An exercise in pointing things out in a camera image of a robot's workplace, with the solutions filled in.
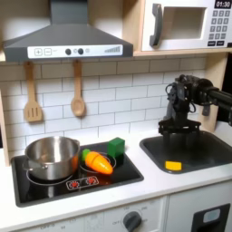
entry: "oven knob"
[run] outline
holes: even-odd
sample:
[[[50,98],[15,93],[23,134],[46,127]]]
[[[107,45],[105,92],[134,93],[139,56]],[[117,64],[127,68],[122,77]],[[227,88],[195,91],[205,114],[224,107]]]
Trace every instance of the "oven knob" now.
[[[133,232],[141,224],[141,216],[138,212],[131,212],[123,219],[123,224],[129,232]]]
[[[71,55],[72,51],[71,51],[70,49],[66,49],[66,50],[65,50],[65,53],[66,53],[67,55]]]

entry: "stainless steel pot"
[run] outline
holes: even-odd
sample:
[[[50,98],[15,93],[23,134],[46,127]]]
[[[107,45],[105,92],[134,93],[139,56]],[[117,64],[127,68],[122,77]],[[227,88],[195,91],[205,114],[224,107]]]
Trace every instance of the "stainless steel pot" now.
[[[79,149],[79,141],[65,137],[37,140],[26,148],[23,168],[39,179],[64,179],[77,170]]]

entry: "yellow sponge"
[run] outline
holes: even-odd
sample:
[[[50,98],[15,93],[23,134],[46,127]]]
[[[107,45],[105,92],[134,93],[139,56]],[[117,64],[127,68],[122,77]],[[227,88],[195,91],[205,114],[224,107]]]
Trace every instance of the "yellow sponge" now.
[[[169,170],[182,170],[182,163],[173,162],[173,161],[166,161],[165,168],[169,169]]]

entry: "white cabinet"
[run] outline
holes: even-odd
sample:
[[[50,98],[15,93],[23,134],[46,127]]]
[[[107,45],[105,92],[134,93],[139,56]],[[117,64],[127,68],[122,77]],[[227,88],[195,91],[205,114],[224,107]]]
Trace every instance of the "white cabinet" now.
[[[132,212],[137,212],[141,220],[136,232],[163,232],[166,202],[167,197],[153,198],[86,216],[24,228],[18,232],[127,232],[125,218]]]
[[[232,182],[222,182],[219,184],[196,188],[169,197],[168,217],[165,232],[224,232],[217,230],[222,210],[220,206],[232,203]],[[201,225],[211,225],[201,227],[199,230],[191,230],[195,213],[203,212],[203,217],[199,218]],[[225,232],[231,232],[232,210],[229,210],[227,226]]]

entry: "microwave keypad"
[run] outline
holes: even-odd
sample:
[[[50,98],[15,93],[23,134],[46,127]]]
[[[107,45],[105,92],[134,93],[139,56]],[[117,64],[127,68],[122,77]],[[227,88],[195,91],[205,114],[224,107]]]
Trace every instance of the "microwave keypad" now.
[[[227,37],[227,25],[229,22],[230,11],[214,10],[209,29],[208,46],[223,46]]]

